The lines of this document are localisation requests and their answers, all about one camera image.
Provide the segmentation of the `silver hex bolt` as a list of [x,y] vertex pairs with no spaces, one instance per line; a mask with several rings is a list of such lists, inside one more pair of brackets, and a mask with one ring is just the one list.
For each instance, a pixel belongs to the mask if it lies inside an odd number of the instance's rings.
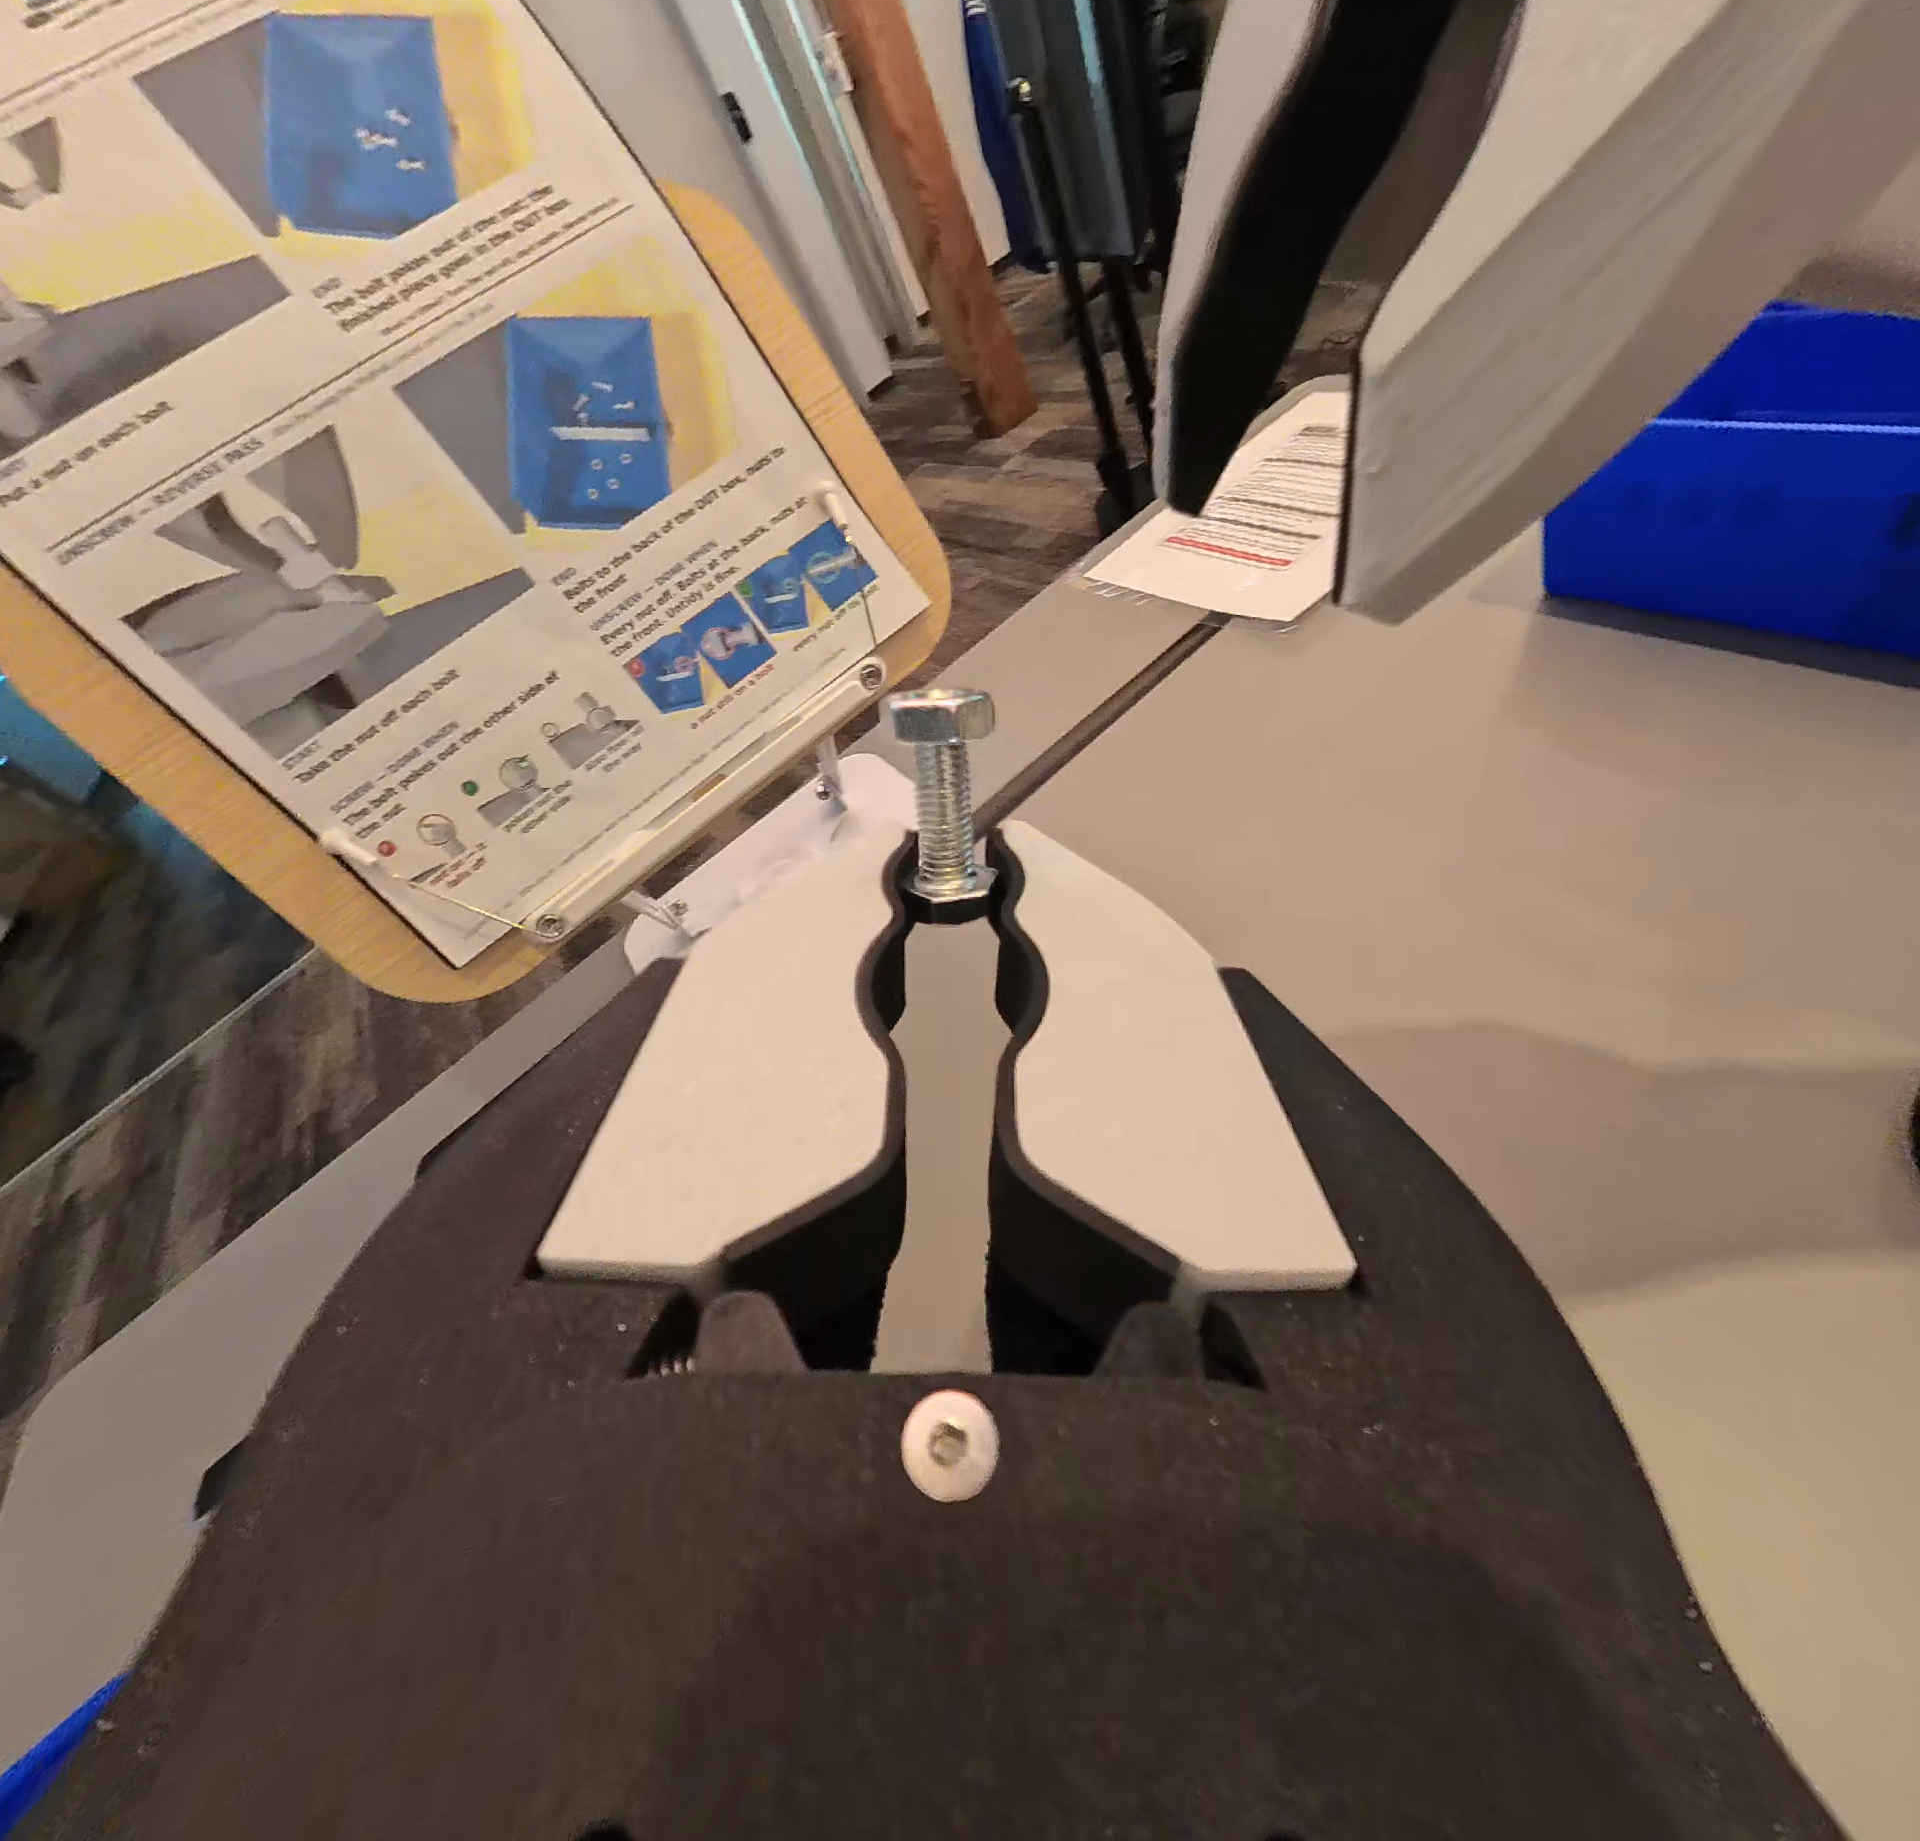
[[883,711],[916,758],[916,870],[929,892],[966,886],[979,867],[973,747],[995,730],[993,696],[973,689],[895,693]]

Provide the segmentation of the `wooden post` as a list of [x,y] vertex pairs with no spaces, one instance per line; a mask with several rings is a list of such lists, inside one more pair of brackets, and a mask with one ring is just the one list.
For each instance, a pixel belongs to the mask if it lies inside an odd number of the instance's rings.
[[1037,397],[904,0],[826,0],[855,84],[855,113],[876,159],[909,260],[929,299],[933,331],[966,395],[982,437],[1018,430]]

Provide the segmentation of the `white stand base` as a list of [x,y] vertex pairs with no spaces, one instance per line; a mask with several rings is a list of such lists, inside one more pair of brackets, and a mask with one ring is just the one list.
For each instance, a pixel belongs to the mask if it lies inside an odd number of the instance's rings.
[[675,883],[646,886],[651,906],[621,939],[633,977],[682,959],[748,901],[831,854],[841,842],[916,826],[916,790],[907,773],[874,755],[844,755],[830,779],[815,779],[733,838],[717,844]]

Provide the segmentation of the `black tripod stand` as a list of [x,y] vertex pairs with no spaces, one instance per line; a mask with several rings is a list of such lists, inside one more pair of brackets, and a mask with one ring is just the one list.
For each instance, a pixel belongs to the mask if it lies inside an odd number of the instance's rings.
[[1186,0],[991,0],[1045,270],[1096,419],[1097,523],[1150,503],[1155,376],[1138,294],[1170,267],[1210,28]]

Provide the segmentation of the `printed paper sheet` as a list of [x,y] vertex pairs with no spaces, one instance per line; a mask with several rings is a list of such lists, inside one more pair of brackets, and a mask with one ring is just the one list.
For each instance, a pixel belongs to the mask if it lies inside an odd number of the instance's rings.
[[1346,377],[1288,390],[1244,437],[1203,512],[1146,511],[1082,565],[1082,583],[1263,628],[1294,625],[1335,591],[1350,437]]

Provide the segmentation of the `blue plastic bin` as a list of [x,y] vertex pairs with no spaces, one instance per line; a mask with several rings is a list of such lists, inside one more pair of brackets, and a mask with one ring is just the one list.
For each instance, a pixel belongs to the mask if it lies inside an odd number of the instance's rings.
[[1770,302],[1546,517],[1552,598],[1918,655],[1918,319]]
[[61,1723],[43,1734],[33,1750],[15,1758],[2,1773],[2,1837],[25,1832],[28,1817],[52,1793],[61,1773],[78,1754],[86,1737],[101,1723],[129,1675],[117,1675],[88,1700],[73,1709]]

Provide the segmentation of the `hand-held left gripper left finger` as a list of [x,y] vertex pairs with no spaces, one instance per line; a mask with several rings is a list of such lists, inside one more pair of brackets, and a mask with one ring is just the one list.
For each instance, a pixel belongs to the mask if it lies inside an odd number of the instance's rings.
[[862,966],[904,827],[841,837],[700,937],[537,1250],[542,1277],[709,1294],[876,1169],[897,1056]]

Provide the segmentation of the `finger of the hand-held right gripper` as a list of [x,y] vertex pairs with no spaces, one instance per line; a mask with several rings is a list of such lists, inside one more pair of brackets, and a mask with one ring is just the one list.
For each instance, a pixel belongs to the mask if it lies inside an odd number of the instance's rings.
[[1918,0],[1520,0],[1362,338],[1335,604],[1404,622],[1614,460],[1916,154]]
[[1201,511],[1325,277],[1386,289],[1462,181],[1520,0],[1231,0],[1159,321],[1155,488]]

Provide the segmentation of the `printed instruction sheet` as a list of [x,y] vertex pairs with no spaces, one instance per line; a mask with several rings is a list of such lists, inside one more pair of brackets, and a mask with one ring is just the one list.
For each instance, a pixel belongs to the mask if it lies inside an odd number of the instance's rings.
[[929,606],[559,0],[5,0],[5,562],[448,963]]

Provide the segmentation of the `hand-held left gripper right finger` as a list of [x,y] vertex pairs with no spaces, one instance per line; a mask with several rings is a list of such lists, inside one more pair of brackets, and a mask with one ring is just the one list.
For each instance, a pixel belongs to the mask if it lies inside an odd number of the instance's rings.
[[995,1229],[1036,1294],[1092,1294],[1093,1253],[1155,1294],[1327,1292],[1357,1257],[1225,972],[1157,903],[1015,821],[1001,831],[1010,1014],[1003,1142],[1040,1217]]

